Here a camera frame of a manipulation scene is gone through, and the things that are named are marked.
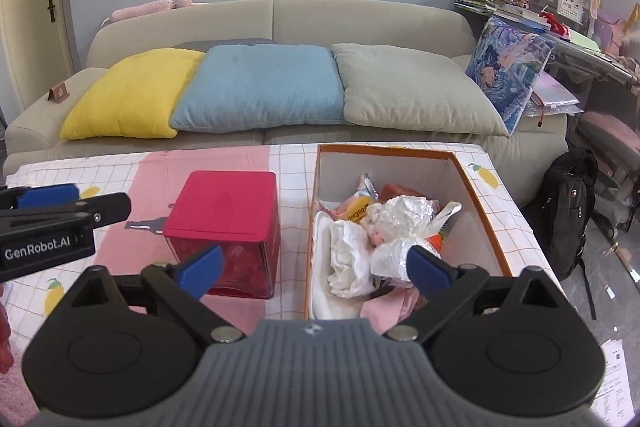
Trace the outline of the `person's left hand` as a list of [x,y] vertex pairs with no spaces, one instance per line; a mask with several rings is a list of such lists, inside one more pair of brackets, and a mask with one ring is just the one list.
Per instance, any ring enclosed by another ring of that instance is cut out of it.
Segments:
[[6,308],[0,303],[0,373],[6,374],[14,364],[10,343],[11,326]]

